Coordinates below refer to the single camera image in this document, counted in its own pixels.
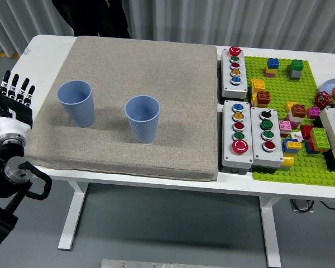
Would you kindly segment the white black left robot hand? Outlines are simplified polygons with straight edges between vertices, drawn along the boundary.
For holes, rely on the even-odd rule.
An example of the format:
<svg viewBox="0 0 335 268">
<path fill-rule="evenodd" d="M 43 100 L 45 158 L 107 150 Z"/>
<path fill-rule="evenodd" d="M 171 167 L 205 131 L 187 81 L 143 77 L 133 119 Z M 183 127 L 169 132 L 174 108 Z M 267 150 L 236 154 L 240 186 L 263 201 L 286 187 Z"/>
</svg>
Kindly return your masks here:
<svg viewBox="0 0 335 268">
<path fill-rule="evenodd" d="M 19 75 L 15 74 L 9 84 L 10 75 L 11 72 L 6 71 L 0 83 L 0 136 L 15 133 L 24 137 L 33 125 L 30 105 L 35 86 L 28 87 L 30 80 L 26 78 L 16 91 Z"/>
</svg>

